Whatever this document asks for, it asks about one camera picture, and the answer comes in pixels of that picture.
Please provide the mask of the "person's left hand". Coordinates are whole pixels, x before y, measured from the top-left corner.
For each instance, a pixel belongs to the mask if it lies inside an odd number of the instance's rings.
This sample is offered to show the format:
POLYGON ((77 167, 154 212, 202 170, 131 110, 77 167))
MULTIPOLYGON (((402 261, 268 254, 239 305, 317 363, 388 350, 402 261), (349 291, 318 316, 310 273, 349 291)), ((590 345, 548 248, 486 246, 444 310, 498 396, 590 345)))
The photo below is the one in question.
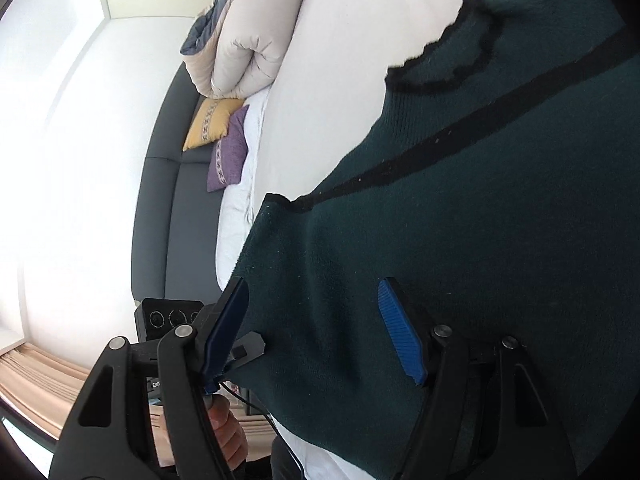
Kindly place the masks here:
POLYGON ((247 459, 248 443, 241 424, 231 411, 228 399, 219 394, 212 396, 207 415, 227 465, 235 470, 247 459))

